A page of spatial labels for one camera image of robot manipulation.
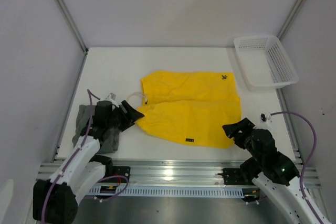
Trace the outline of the grey shorts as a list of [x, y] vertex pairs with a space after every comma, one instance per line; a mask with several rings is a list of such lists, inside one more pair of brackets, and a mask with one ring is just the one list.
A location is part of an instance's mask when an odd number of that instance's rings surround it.
[[[81, 130], [87, 129], [87, 123], [89, 121], [89, 116], [90, 116], [90, 106], [80, 105], [77, 118], [76, 118], [75, 135], [72, 138], [73, 146], [77, 144]], [[109, 137], [103, 142], [97, 154], [115, 153], [118, 150], [120, 131], [118, 129], [111, 129], [109, 133], [110, 133]]]

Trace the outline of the yellow shorts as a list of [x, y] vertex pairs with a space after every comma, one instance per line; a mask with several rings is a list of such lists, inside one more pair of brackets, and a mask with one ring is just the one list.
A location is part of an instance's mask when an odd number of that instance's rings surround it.
[[136, 124], [166, 141], [230, 148], [223, 125], [241, 120], [240, 97], [232, 72], [156, 71], [141, 79], [144, 115]]

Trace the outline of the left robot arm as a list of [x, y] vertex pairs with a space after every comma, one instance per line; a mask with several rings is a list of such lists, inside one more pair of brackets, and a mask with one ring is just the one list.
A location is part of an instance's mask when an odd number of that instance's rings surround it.
[[144, 117], [123, 100], [80, 105], [70, 156], [47, 179], [33, 188], [33, 219], [42, 223], [73, 223], [80, 202], [99, 181], [117, 178], [111, 158], [104, 154], [119, 135]]

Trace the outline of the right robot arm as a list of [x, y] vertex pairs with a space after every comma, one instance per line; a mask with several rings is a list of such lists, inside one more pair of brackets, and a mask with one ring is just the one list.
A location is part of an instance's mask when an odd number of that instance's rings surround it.
[[239, 167], [240, 179], [257, 186], [288, 223], [329, 223], [303, 185], [303, 171], [276, 148], [270, 116], [262, 114], [258, 125], [244, 118], [222, 128], [236, 146], [251, 155]]

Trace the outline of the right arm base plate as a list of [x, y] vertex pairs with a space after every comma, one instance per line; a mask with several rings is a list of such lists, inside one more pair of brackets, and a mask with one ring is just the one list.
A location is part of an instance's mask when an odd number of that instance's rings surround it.
[[223, 168], [218, 175], [222, 177], [225, 185], [253, 185], [250, 180], [243, 177], [239, 168]]

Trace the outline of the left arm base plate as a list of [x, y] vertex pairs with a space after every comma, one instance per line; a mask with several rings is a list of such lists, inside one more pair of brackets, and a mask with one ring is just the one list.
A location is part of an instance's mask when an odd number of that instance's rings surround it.
[[[122, 175], [129, 179], [131, 175], [131, 167], [130, 166], [114, 166], [112, 168], [108, 168], [105, 178], [110, 177], [110, 176], [117, 176], [117, 175]], [[117, 183], [125, 182], [125, 180], [123, 178], [110, 178], [110, 179], [105, 180], [105, 182], [117, 184]]]

